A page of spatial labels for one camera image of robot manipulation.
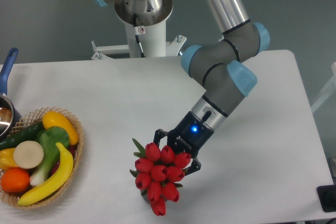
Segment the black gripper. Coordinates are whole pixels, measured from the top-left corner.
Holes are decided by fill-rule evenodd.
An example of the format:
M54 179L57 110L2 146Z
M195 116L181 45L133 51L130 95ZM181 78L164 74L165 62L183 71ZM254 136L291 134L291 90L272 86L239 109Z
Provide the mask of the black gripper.
M191 155L193 158L191 164L183 169L184 177L198 172L202 167L197 156L199 150L214 134L214 130L205 123L211 115L211 111L207 111L199 119L192 111L189 111L173 130L168 132L158 129L154 133L153 143L157 147L160 147L161 139L166 137L166 143L174 153L187 152Z

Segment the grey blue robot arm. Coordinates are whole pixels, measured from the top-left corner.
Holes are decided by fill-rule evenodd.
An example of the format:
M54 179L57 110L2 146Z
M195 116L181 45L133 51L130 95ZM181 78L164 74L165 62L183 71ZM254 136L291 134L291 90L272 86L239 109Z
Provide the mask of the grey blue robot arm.
M166 20L172 13L172 0L95 0L99 6L114 6L124 23L126 46L107 48L109 54L127 51L132 58L165 57L179 54L182 42L166 41ZM269 46L267 29L252 23L241 0L207 0L221 39L210 47L193 45L181 56L184 71L199 83L205 93L169 132L157 130L154 143L167 139L175 152L191 156L185 175L201 168L197 155L222 122L247 97L257 83L256 76L244 62Z

